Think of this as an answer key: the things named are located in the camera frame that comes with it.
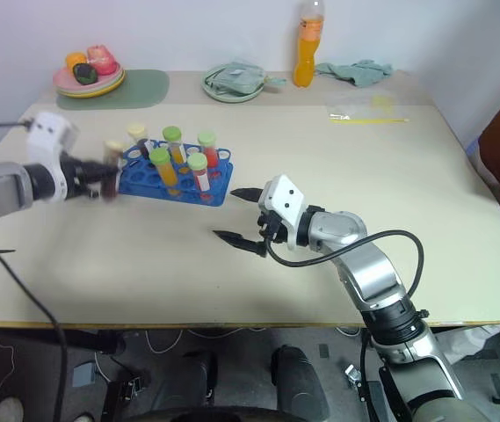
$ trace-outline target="table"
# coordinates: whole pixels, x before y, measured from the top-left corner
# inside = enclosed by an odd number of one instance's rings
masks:
[[[255,100],[224,105],[199,87],[200,74],[172,72],[160,105],[140,110],[66,112],[46,92],[24,113],[61,113],[81,135],[72,151],[102,155],[143,122],[153,137],[180,126],[185,142],[211,128],[232,150],[230,189],[263,187],[285,173],[307,203],[359,215],[370,233],[406,229],[424,243],[426,264],[414,297],[432,325],[500,323],[500,207],[475,174],[431,99],[402,72],[376,89],[408,93],[409,122],[342,125],[324,101],[349,84],[318,77],[308,90],[288,84]],[[0,161],[26,162],[25,132],[0,144]],[[216,237],[226,229],[258,239],[255,204],[229,196],[222,207],[120,196],[36,203],[0,219],[0,249],[67,328],[359,325],[360,314],[330,264],[293,269],[239,251]],[[382,239],[406,286],[413,244]],[[283,256],[313,256],[303,249]],[[0,266],[0,327],[42,327],[45,317]]]

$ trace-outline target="towel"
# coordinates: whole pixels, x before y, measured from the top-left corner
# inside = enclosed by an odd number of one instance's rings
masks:
[[[385,64],[381,66],[372,60],[361,60],[351,66],[331,63],[320,63],[316,66],[316,74],[331,75],[337,79],[350,82],[359,88],[376,84],[392,75],[392,66]]]

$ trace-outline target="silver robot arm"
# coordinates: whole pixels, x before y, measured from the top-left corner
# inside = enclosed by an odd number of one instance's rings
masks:
[[[30,126],[27,152],[33,164],[0,163],[0,217],[29,208],[35,200],[57,202],[98,196],[88,184],[114,177],[117,167],[68,155],[77,130],[54,113],[39,113]]]
[[[226,231],[216,234],[236,248],[261,256],[269,252],[284,265],[300,266],[276,256],[271,242],[286,242],[289,249],[309,246],[312,251],[329,255],[367,236],[366,226],[357,215],[307,207],[304,195],[285,175],[272,179],[263,191],[250,188],[232,193],[258,202],[262,211],[258,224],[265,241],[252,243]],[[373,243],[365,243],[331,262],[372,335],[373,347],[383,362],[380,378],[396,418],[486,421],[462,401],[460,382],[422,319],[427,311],[416,311],[388,257]]]

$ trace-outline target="blue test tube rack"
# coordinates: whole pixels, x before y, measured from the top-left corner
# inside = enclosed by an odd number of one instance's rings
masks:
[[[164,141],[151,140],[154,148],[167,147]],[[201,152],[199,145],[185,143],[187,156],[193,152]],[[219,207],[226,198],[228,183],[234,166],[230,162],[231,153],[228,149],[218,149],[219,165],[213,169],[208,169],[208,179],[211,189],[205,191],[205,195],[210,195],[209,200],[201,199],[201,191],[195,185],[192,172],[185,164],[175,164],[173,158],[171,162],[178,175],[178,184],[173,187],[165,186],[160,179],[156,167],[146,158],[140,150],[133,146],[123,154],[126,164],[122,166],[119,182],[119,193],[124,195],[143,196],[156,200],[174,200],[176,202],[186,202],[188,204],[208,205]],[[168,189],[180,191],[177,196],[170,195]]]

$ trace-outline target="black cable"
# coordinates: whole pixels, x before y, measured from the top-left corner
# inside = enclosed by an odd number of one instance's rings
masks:
[[[381,231],[380,233],[375,233],[374,235],[363,237],[362,239],[359,239],[357,242],[353,244],[349,244],[345,246],[344,248],[338,249],[337,251],[333,251],[332,253],[329,253],[327,255],[324,255],[322,257],[318,258],[312,258],[312,259],[306,259],[304,261],[287,261],[283,258],[281,258],[279,255],[275,253],[273,248],[271,247],[271,239],[266,238],[265,239],[265,248],[269,252],[269,254],[272,256],[273,259],[275,259],[277,262],[279,262],[283,266],[290,266],[292,268],[299,268],[303,266],[314,266],[316,264],[321,264],[322,262],[330,261],[333,258],[336,258],[340,255],[343,255],[346,252],[352,251],[356,248],[359,248],[360,246],[364,244],[368,244],[369,242],[372,242],[373,240],[380,239],[383,237],[387,236],[405,236],[408,239],[410,239],[414,244],[416,244],[417,248],[417,268],[416,268],[416,274],[414,275],[414,280],[411,283],[411,286],[409,287],[408,290],[408,296],[411,297],[417,290],[417,287],[419,286],[419,281],[421,280],[422,277],[422,271],[424,270],[424,261],[425,261],[425,255],[424,255],[424,246],[422,245],[421,241],[419,238],[414,235],[413,233],[410,233],[409,231],[406,230],[386,230],[386,231]],[[364,337],[363,337],[363,342],[361,345],[361,354],[360,354],[360,362],[359,362],[359,370],[361,373],[361,381],[364,384],[363,390],[365,391],[365,403],[366,403],[366,409],[368,411],[369,419],[371,422],[379,422],[379,417],[376,414],[376,410],[374,409],[373,406],[373,399],[371,398],[371,390],[369,388],[368,381],[366,379],[366,367],[365,367],[365,355],[366,355],[366,347],[368,345],[368,342],[371,338],[371,335],[367,332]]]
[[[125,369],[131,376],[136,376],[136,374],[133,372],[133,370],[130,367],[128,367],[127,365],[125,365],[124,363],[119,362],[118,360],[116,360],[112,356],[109,356],[109,359],[111,359],[117,365],[119,365],[120,367],[122,367],[123,369]]]
[[[26,129],[29,129],[33,123],[33,120],[22,120],[22,121],[6,121],[0,123],[0,127],[15,127],[15,126],[23,126]]]
[[[43,305],[39,299],[37,299],[33,293],[23,284],[23,281],[15,274],[11,269],[10,265],[5,261],[5,259],[0,255],[0,264],[4,266],[5,270],[13,278],[13,280],[18,284],[18,286],[23,290],[23,293],[33,302],[37,308],[39,308],[43,314],[45,314],[53,325],[54,331],[58,336],[58,341],[60,343],[60,378],[58,380],[58,391],[56,392],[56,402],[54,403],[54,422],[60,422],[62,415],[62,402],[64,401],[64,390],[66,388],[66,374],[68,372],[68,344],[66,343],[66,336],[62,327],[56,321],[56,318],[50,311]]]
[[[367,237],[363,237],[362,239],[359,239],[357,242],[353,244],[349,244],[345,246],[344,248],[338,249],[337,251],[333,251],[332,253],[329,253],[327,255],[324,255],[322,257],[318,258],[312,258],[312,259],[306,259],[304,261],[287,261],[283,258],[281,258],[279,255],[275,253],[273,248],[271,247],[271,239],[266,238],[265,239],[265,248],[267,248],[267,251],[269,254],[272,256],[273,259],[275,259],[277,262],[279,262],[283,266],[290,266],[292,268],[300,268],[303,266],[315,266],[316,264],[321,264],[322,262],[330,261],[333,258],[338,257],[339,255],[343,255],[346,252],[352,251],[356,248],[359,248],[360,246],[363,246],[364,244],[368,244],[372,242],[373,240],[380,239],[382,237],[388,237],[388,236],[405,236],[408,239],[410,239],[414,244],[416,244],[417,247],[417,268],[416,268],[416,274],[414,275],[414,280],[411,283],[411,286],[408,290],[408,296],[411,297],[417,290],[417,286],[419,286],[419,281],[422,277],[422,271],[424,270],[424,260],[425,260],[425,255],[424,255],[424,246],[422,245],[421,241],[417,238],[416,235],[413,233],[410,233],[409,231],[406,230],[385,230],[381,231],[379,233],[375,233],[374,235],[370,235]]]
[[[371,339],[371,334],[366,330],[363,333],[363,341],[361,342],[361,354],[359,358],[359,370],[361,372],[361,381],[363,382],[363,391],[365,395],[366,411],[369,414],[370,422],[379,422],[379,416],[376,414],[376,410],[373,405],[373,398],[371,397],[371,389],[369,387],[369,382],[366,380],[366,347]]]

